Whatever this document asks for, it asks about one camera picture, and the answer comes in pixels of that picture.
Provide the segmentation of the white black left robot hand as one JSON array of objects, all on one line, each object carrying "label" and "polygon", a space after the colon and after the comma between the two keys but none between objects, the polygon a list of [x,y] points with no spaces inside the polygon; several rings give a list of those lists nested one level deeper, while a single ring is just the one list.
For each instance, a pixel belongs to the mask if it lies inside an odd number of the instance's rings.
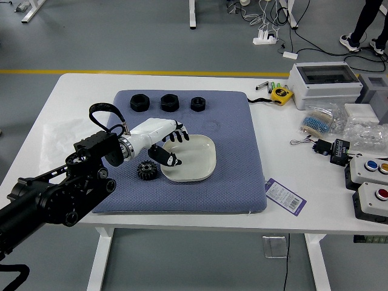
[{"label": "white black left robot hand", "polygon": [[131,135],[126,139],[129,143],[127,146],[128,157],[125,161],[136,158],[142,150],[148,151],[148,156],[157,163],[174,167],[182,164],[174,153],[170,153],[158,146],[157,143],[169,138],[171,142],[182,142],[182,137],[186,141],[189,135],[185,126],[172,119],[149,118],[140,125],[131,130]]}]

